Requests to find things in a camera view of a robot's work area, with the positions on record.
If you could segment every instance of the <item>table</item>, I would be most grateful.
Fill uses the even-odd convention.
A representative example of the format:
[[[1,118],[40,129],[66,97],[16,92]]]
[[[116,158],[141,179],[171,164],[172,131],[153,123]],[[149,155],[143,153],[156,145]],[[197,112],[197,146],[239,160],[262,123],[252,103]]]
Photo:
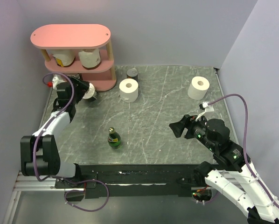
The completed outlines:
[[[120,99],[119,83],[126,71],[139,71],[139,96],[133,103]],[[215,70],[191,66],[117,66],[117,84],[100,92],[98,100],[81,100],[76,114],[56,139],[61,160],[79,164],[199,164],[214,163],[212,153],[195,139],[176,139],[169,123],[179,121],[184,114],[200,113],[202,101],[213,101],[222,96]],[[191,79],[202,76],[210,88],[203,100],[187,95]],[[43,122],[51,113],[56,91],[52,91]],[[214,105],[215,112],[207,117],[223,119],[234,134],[224,101]],[[121,135],[122,146],[108,145],[108,128],[114,127]]]

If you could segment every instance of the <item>gray floor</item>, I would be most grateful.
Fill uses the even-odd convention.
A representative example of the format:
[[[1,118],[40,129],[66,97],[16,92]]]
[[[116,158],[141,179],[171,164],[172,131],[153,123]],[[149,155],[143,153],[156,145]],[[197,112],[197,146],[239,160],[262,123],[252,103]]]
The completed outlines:
[[[139,97],[126,103],[119,97],[119,83],[126,71],[139,71]],[[184,114],[200,113],[202,101],[222,96],[213,68],[190,66],[122,66],[116,67],[117,84],[110,91],[99,93],[93,103],[82,100],[76,115],[56,139],[62,160],[80,164],[199,164],[213,163],[212,153],[197,140],[176,139],[168,124]],[[206,77],[210,88],[203,100],[192,100],[187,91],[195,76]],[[45,114],[50,116],[56,98],[53,91]],[[230,119],[223,101],[214,105],[207,118],[223,119],[230,128]],[[122,137],[118,150],[108,146],[108,127],[113,126]]]
[[[79,205],[101,206],[105,198]],[[63,192],[25,192],[13,224],[246,224],[242,212],[224,196],[205,206],[177,196],[111,197],[97,212],[83,212],[64,204]]]

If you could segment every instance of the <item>pink shelf top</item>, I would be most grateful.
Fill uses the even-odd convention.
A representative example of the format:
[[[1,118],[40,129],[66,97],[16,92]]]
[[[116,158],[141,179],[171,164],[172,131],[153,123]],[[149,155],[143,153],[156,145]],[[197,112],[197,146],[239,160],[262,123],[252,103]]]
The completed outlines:
[[[110,30],[99,24],[51,24],[36,29],[31,42],[40,49],[94,49],[110,38]]]
[[[45,61],[46,68],[52,72],[62,73],[100,73],[109,70],[114,63],[114,61],[108,60],[107,51],[104,49],[100,50],[101,64],[97,68],[91,70],[87,70],[82,66],[78,57],[78,53],[75,56],[74,63],[69,67],[58,66],[52,55],[50,55],[50,58],[51,60],[49,62]]]

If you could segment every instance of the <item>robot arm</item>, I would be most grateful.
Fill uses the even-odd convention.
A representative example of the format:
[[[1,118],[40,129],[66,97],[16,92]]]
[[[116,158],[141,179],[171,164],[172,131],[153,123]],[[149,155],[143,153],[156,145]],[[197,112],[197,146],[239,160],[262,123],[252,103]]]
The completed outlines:
[[[70,105],[64,112],[58,115],[69,102],[72,96],[72,87],[64,82],[57,75],[54,76],[53,84],[57,92],[57,98],[54,101],[53,110],[48,121],[33,135],[24,136],[21,139],[21,171],[23,175],[35,176],[33,165],[33,148],[35,140],[43,131],[37,144],[37,152],[42,154],[36,156],[39,175],[50,175],[60,177],[77,177],[80,175],[79,166],[73,163],[67,163],[60,160],[55,138],[61,131],[73,120],[77,104],[89,89],[89,83],[75,77],[69,77],[74,87],[74,96]]]
[[[177,138],[181,137],[184,128],[187,128],[184,137],[199,140],[213,153],[217,163],[239,182],[244,191],[226,180],[207,162],[203,162],[195,169],[195,180],[198,184],[207,184],[217,189],[248,217],[250,224],[279,223],[279,208],[273,204],[276,202],[279,205],[279,200],[269,191],[274,198],[273,202],[270,200],[259,184],[258,180],[262,180],[247,156],[252,171],[258,175],[257,178],[253,177],[244,161],[242,147],[230,140],[230,130],[222,120],[184,115],[179,122],[169,126]]]

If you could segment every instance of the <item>pink shelf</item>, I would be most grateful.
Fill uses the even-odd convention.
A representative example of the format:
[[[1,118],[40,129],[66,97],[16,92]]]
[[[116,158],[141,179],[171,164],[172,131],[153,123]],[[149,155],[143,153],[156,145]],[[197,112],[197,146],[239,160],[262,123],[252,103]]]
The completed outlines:
[[[95,49],[110,39],[110,30],[99,24],[50,24],[31,35],[31,42],[40,49]]]
[[[112,80],[111,71],[107,70],[102,73],[83,73],[83,80],[94,85],[97,91],[107,91],[115,86],[117,80]]]
[[[91,70],[87,70],[82,66],[78,53],[76,53],[74,63],[69,67],[58,66],[52,55],[50,55],[51,60],[49,62],[45,61],[45,66],[49,71],[62,73],[100,73],[109,70],[113,66],[114,61],[108,60],[107,51],[104,49],[100,49],[100,57],[101,64]]]

